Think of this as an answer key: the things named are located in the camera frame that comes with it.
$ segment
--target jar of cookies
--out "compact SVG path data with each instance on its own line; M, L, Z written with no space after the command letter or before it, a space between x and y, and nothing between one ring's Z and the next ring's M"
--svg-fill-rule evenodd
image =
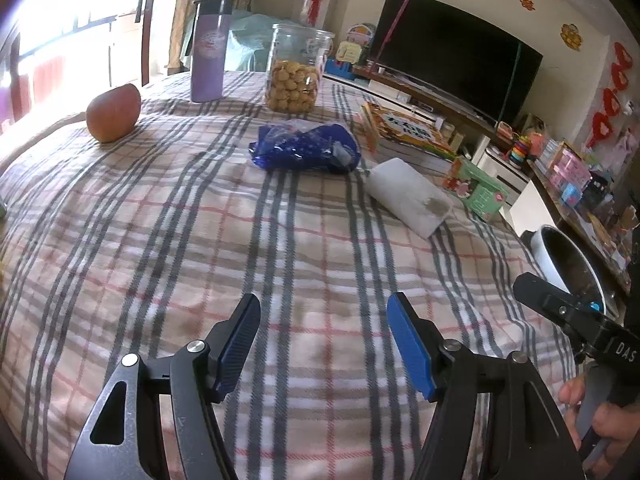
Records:
M276 112L311 112L334 35L300 25L273 25L266 103Z

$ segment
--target finger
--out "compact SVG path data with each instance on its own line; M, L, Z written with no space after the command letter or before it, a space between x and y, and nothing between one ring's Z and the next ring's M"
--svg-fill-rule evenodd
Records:
M584 398L584 376L567 381L558 392L558 400L563 404L575 406Z
M564 414L564 423L569 430L569 436L574 441L575 449L580 449L580 436L578 436L578 430L575 427L575 419L578 417L578 410L575 408L568 408Z
M591 472L596 480L602 480L603 478L606 478L612 469L613 466L607 462L603 456L601 456L593 467L591 467Z
M607 446L607 449L604 450L604 458L610 464L615 464L620 457L626 451L626 448L629 446L629 441L621 441L614 440L611 444Z
M629 412L615 404L603 402L593 415L591 425L603 438L629 441L640 429L640 413Z

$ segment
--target purple tumbler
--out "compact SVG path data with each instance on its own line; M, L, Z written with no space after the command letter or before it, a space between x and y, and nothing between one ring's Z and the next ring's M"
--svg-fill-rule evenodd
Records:
M195 103L222 97L226 38L233 0L198 0L191 53L191 100Z

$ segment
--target television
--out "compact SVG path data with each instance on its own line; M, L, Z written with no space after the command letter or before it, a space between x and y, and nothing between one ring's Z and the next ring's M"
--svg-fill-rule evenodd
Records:
M490 123L513 124L542 55L464 10L408 0L399 13L404 1L386 0L369 59L453 95Z

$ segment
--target plastic bag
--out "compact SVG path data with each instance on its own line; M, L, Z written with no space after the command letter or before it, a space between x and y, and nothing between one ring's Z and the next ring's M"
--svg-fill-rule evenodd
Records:
M292 119L265 124L249 144L254 164L263 170L328 170L348 173L360 162L358 145L341 124Z

